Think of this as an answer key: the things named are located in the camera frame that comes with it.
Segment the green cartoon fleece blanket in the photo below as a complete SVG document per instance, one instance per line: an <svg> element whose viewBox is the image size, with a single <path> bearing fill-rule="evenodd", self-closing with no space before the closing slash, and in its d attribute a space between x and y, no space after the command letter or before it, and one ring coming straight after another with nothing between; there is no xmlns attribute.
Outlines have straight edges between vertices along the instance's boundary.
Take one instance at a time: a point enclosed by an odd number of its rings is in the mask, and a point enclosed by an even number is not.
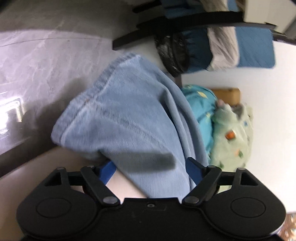
<svg viewBox="0 0 296 241"><path fill-rule="evenodd" d="M252 108L243 103L231 106L218 100L212 121L210 165L226 172L246 167L253 142Z"/></svg>

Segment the teal patterned bed sheet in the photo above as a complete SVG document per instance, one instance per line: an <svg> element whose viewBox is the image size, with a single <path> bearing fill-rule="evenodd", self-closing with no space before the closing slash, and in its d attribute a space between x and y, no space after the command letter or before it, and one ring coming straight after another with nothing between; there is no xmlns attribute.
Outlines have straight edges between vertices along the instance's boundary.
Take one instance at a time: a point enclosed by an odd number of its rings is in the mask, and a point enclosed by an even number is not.
<svg viewBox="0 0 296 241"><path fill-rule="evenodd" d="M185 85L181 90L199 124L205 151L208 159L210 159L210 152L213 147L212 117L216 110L217 97L212 90L198 85Z"/></svg>

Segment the blue quilted chair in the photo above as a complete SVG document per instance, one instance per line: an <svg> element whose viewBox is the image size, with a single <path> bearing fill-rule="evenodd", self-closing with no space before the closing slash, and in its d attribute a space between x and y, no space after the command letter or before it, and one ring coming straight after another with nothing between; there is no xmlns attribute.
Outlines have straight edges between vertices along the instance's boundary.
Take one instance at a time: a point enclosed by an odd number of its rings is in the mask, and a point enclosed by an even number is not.
<svg viewBox="0 0 296 241"><path fill-rule="evenodd" d="M236 67L273 68L273 35L268 28L197 27L155 37L161 61L173 76Z"/></svg>

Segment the blue denim jeans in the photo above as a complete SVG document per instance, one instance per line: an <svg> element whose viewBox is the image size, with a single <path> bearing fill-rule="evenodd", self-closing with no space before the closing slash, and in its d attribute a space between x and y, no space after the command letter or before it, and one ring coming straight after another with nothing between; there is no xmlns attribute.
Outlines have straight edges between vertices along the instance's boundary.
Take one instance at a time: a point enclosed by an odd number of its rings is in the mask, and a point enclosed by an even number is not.
<svg viewBox="0 0 296 241"><path fill-rule="evenodd" d="M95 160L110 159L149 198L184 198L194 187L186 159L208 157L184 94L156 65L129 53L74 98L52 141Z"/></svg>

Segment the black mesh waste bin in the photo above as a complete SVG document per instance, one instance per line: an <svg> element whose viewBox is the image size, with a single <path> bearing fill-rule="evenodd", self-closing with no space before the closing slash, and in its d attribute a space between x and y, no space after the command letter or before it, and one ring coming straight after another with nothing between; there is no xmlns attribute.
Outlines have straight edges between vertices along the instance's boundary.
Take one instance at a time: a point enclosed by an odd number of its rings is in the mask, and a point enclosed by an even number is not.
<svg viewBox="0 0 296 241"><path fill-rule="evenodd" d="M154 37L158 55L172 77L178 77L189 68L189 53L181 33Z"/></svg>

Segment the grey cloth on chair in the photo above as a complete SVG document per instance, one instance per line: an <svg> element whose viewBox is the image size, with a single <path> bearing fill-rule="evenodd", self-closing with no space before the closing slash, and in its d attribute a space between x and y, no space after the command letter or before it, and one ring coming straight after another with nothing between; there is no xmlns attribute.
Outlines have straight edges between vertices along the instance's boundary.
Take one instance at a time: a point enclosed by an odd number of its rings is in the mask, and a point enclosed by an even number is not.
<svg viewBox="0 0 296 241"><path fill-rule="evenodd" d="M209 27L207 29L212 60L208 71L234 68L239 63L239 47L234 27Z"/></svg>

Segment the white black-legged table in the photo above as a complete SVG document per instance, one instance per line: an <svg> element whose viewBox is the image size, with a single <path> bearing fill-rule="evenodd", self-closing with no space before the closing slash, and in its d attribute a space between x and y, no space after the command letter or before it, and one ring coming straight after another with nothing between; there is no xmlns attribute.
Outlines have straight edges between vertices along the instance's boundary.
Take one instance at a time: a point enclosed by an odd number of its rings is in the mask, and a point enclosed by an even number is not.
<svg viewBox="0 0 296 241"><path fill-rule="evenodd" d="M182 32L207 27L259 27L273 30L271 23L252 23L244 20L243 10L206 10L201 1L149 1L134 6L132 12L140 14L161 6L164 13L154 19L143 21L137 30L112 41L112 49L119 50L135 41L154 37L158 49L184 49Z"/></svg>

